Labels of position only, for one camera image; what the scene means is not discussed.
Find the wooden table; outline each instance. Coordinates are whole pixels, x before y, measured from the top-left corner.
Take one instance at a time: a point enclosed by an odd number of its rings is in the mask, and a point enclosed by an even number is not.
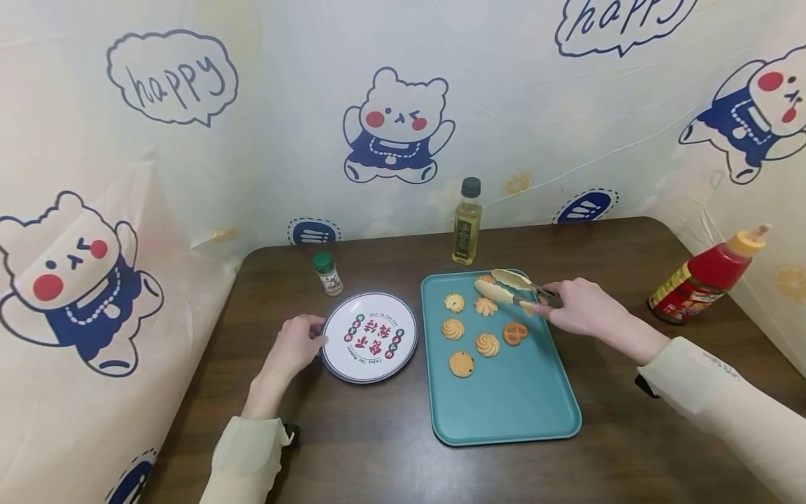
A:
[[[229,302],[160,454],[143,504],[198,502],[218,437],[238,414],[284,320],[327,314],[368,290],[409,303],[422,330],[420,282],[464,271],[449,235],[262,248],[243,263]],[[311,258],[332,252],[340,298],[322,291]],[[724,298],[685,327],[655,319],[646,298],[687,258],[651,219],[482,231],[473,269],[519,268],[533,279],[586,277],[667,335],[684,335],[806,414],[806,382]],[[449,448],[431,430],[421,341],[400,373],[350,385],[315,362],[285,396],[281,416],[302,428],[268,502],[775,502],[718,440],[633,384],[635,366],[594,339],[552,328],[584,425],[573,439]]]

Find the metal tongs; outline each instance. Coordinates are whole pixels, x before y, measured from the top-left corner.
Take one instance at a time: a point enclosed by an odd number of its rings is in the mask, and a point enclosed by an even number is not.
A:
[[[540,285],[533,283],[528,277],[511,272],[507,269],[494,269],[490,273],[496,281],[499,281],[507,287],[511,287],[515,290],[531,291],[540,304],[548,305],[552,308],[563,307],[563,300],[560,296],[543,289]],[[474,285],[479,292],[493,301],[509,302],[523,306],[526,309],[529,309],[534,304],[534,302],[517,294],[512,294],[499,285],[494,285],[483,280],[477,280]]]

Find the white plate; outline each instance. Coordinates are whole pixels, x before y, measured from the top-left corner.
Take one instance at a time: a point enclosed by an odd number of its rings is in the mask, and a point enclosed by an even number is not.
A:
[[[322,360],[350,383],[375,383],[397,373],[417,347],[414,314],[390,294],[359,294],[343,302],[325,322]]]

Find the glass bottle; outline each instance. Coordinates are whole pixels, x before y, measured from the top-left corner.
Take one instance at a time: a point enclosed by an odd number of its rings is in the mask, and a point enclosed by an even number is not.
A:
[[[481,181],[476,177],[468,177],[462,182],[462,202],[456,207],[454,215],[453,260],[466,266],[473,264],[476,258],[476,245],[479,240],[481,224]]]

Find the yellow nozzle cap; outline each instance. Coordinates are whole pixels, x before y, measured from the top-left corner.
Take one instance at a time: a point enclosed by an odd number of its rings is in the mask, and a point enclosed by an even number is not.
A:
[[[739,231],[728,240],[728,248],[740,256],[752,257],[756,252],[764,248],[767,242],[763,236],[772,228],[770,224],[763,224],[753,231]]]

